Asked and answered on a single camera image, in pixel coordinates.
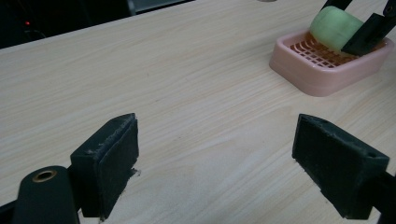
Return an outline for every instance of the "pink plastic tray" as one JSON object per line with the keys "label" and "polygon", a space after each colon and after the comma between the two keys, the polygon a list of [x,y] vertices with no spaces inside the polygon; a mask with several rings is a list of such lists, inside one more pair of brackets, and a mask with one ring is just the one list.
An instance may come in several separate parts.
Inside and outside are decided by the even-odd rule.
{"label": "pink plastic tray", "polygon": [[371,53],[351,56],[329,50],[303,30],[276,41],[270,67],[302,92],[328,96],[377,72],[393,46],[385,38]]}

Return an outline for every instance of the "wooden table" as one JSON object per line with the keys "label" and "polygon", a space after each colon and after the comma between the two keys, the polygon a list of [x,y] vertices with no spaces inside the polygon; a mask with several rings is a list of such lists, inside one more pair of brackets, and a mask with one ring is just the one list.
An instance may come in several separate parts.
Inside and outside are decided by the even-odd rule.
{"label": "wooden table", "polygon": [[[396,54],[324,98],[268,66],[276,39],[307,28],[324,2],[197,0],[1,49],[0,204],[26,175],[70,165],[106,121],[135,112],[142,173],[106,223],[376,223],[376,210],[342,219],[291,147],[298,115],[314,115],[390,156],[394,174]],[[386,2],[348,11],[365,20]]]}

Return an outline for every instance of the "light green object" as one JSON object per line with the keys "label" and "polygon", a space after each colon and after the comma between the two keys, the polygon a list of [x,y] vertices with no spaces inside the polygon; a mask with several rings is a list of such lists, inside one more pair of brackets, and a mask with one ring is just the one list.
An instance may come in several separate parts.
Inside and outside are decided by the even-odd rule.
{"label": "light green object", "polygon": [[311,23],[311,35],[322,45],[341,51],[363,22],[337,7],[325,7]]}

